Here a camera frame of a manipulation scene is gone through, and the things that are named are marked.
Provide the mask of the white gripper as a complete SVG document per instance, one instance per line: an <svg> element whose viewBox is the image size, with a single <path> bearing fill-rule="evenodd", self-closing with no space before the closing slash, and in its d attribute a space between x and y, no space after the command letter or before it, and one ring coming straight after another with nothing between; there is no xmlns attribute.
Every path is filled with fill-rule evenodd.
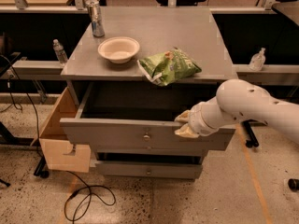
<svg viewBox="0 0 299 224"><path fill-rule="evenodd" d="M204 103L194 105L192 109L185 110L175 117L176 122L186 123L175 130L175 135L183 138L198 138L199 136L209 136L217 132L218 128L209 127L204 121L202 114Z"/></svg>

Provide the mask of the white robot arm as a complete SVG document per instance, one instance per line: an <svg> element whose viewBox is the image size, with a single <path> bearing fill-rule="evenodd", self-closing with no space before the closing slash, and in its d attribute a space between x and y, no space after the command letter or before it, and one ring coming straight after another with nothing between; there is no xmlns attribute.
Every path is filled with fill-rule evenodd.
<svg viewBox="0 0 299 224"><path fill-rule="evenodd" d="M182 126L175 135L197 138L216 133L220 127L256 120L299 143L299 105L272 97L265 89L241 79L230 79L216 96L200 102L175 118Z"/></svg>

